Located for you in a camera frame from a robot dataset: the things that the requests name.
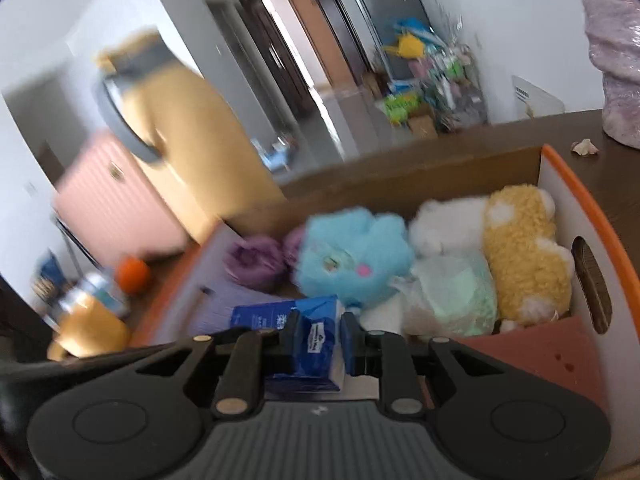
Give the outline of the fallen dried petal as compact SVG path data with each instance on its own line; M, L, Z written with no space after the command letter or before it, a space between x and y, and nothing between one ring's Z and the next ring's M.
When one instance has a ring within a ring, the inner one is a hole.
M578 156L587 157L599 154L599 149L590 139L582 139L572 145L572 152Z

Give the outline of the orange fruit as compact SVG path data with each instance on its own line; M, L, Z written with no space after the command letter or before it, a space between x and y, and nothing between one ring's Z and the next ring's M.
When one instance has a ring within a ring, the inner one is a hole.
M124 294L137 296L149 287L152 271L145 261L127 256L115 269L114 279Z

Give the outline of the yellow mug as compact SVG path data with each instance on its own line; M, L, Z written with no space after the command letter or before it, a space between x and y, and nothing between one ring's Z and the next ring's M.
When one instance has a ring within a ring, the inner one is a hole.
M47 350L47 359L60 362L68 356L91 358L127 348L127 325L95 296L85 295L58 324Z

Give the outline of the purple blue cloth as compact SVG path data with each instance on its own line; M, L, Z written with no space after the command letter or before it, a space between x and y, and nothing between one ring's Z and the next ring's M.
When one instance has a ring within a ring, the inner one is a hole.
M286 298L258 292L227 280L214 281L201 286L192 301L186 319L186 336L213 334L228 330L235 307L257 306L286 301Z

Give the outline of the grey refrigerator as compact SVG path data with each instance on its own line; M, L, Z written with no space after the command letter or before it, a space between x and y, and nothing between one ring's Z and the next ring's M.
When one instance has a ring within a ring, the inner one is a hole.
M420 23L431 32L431 23L421 0L356 0L363 14L376 52L391 80L411 79L413 74L407 61L387 53L385 46L393 46L400 32L400 23Z

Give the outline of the white round sponge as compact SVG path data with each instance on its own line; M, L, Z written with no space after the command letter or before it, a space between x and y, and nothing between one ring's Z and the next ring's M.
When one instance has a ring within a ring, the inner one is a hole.
M402 336L405 317L405 297L400 292L376 307L361 311L360 326L368 332L389 332Z

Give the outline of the blue tissue pack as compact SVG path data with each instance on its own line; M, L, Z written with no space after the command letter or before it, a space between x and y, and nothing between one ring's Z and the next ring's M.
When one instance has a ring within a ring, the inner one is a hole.
M345 364L338 320L344 309L335 296L235 307L231 326L252 330L275 328L283 332L291 312L298 314L293 330L294 372L272 373L267 379L267 390L278 396L339 392L344 384Z

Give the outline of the red cardboard box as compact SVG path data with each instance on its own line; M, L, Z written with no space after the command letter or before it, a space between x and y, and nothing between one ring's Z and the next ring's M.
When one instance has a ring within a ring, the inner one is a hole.
M198 286L236 306L335 296L419 348L461 342L577 392L611 427L605 479L639 474L639 278L548 145L345 180L215 220L134 332L186 336Z

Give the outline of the white yellow plush toy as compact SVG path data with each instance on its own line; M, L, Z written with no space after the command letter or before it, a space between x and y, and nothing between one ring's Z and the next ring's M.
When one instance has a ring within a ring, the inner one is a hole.
M428 200L408 232L421 257L483 253L496 286L500 330L568 315L574 257L556 241L555 202L542 188L509 185L488 196Z

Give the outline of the purple satin scrunchie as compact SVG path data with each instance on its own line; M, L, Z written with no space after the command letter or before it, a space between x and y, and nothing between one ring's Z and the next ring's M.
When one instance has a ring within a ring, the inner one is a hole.
M258 292L275 290L293 274L305 232L298 226L283 240L255 235L231 244L222 258L228 278Z

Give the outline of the brown sponge block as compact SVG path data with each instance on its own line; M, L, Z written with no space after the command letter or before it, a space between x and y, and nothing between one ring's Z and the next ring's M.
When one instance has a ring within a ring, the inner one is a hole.
M577 316L457 342L585 396L605 413L608 395L597 347Z

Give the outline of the brown wooden door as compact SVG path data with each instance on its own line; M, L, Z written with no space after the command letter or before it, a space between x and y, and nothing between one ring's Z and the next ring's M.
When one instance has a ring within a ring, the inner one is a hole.
M353 89L356 81L317 0L288 0L332 88Z

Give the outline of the cluttered toy rack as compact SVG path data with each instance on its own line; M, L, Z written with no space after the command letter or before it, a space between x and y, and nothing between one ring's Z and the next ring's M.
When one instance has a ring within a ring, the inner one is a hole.
M393 125L430 114L437 131L454 132L485 125L487 108L471 48L461 41L463 22L449 20L447 37L415 18L394 25L397 40L385 53L408 63L411 76L391 80L382 112Z

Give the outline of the pink small suitcase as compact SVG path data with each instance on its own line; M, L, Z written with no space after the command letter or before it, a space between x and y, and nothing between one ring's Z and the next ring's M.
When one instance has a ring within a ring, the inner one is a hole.
M170 257L190 242L134 156L107 130L84 144L58 181L53 210L100 266L117 266L126 256Z

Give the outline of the light blue plush toy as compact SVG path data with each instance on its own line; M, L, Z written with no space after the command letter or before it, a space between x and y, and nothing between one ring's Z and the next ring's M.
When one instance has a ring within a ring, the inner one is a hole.
M362 207L310 217L300 242L293 283L307 297L337 296L346 307L374 308L395 293L416 258L398 214Z

